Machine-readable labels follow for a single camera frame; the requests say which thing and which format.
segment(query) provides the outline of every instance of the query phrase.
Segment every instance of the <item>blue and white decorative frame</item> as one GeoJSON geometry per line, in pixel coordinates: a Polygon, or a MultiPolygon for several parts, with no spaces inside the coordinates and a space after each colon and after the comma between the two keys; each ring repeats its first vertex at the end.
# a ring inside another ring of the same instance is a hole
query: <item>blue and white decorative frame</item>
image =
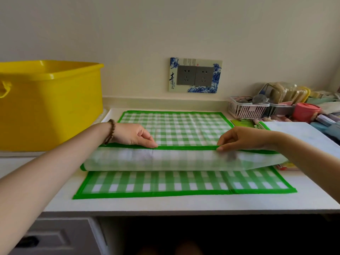
{"type": "Polygon", "coordinates": [[[220,81],[221,70],[222,61],[220,60],[188,59],[172,57],[170,58],[169,91],[191,93],[216,93],[218,83],[220,81]],[[176,81],[178,65],[213,67],[214,74],[213,81],[211,82],[211,87],[177,85],[176,81]]]}

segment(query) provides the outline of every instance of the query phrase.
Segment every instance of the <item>yellow bin handle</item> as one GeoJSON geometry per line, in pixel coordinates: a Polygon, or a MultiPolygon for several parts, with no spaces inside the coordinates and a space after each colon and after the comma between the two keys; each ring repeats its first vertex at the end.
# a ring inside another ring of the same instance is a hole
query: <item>yellow bin handle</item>
{"type": "Polygon", "coordinates": [[[2,85],[5,89],[5,92],[0,91],[0,98],[6,97],[8,92],[11,90],[11,86],[12,86],[12,84],[8,81],[2,81],[2,85]]]}

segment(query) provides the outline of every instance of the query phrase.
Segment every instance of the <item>person's knee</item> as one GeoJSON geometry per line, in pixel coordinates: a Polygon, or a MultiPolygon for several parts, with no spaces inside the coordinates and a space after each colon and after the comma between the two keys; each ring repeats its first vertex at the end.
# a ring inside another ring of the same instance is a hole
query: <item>person's knee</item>
{"type": "Polygon", "coordinates": [[[175,255],[203,255],[203,253],[196,243],[187,241],[176,248],[175,255]]]}
{"type": "Polygon", "coordinates": [[[143,247],[136,255],[159,255],[155,247],[143,247]]]}

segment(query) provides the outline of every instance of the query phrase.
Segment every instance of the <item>pink container with lid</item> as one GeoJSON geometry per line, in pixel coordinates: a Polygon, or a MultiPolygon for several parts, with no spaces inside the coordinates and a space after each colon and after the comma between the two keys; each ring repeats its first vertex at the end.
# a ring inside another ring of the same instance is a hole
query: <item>pink container with lid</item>
{"type": "Polygon", "coordinates": [[[310,123],[315,113],[320,112],[321,108],[317,105],[298,103],[293,112],[293,118],[299,122],[310,123]]]}

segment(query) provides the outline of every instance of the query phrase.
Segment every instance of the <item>white wall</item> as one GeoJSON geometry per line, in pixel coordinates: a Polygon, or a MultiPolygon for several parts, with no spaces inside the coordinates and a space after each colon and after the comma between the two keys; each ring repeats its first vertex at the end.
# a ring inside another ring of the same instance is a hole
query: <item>white wall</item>
{"type": "Polygon", "coordinates": [[[332,78],[330,84],[328,85],[328,90],[333,92],[337,92],[340,90],[340,66],[334,77],[332,78]]]}
{"type": "Polygon", "coordinates": [[[255,82],[320,89],[340,63],[340,0],[1,0],[0,60],[104,63],[104,96],[224,100],[255,82]],[[172,56],[223,60],[217,94],[168,89],[172,56]]]}

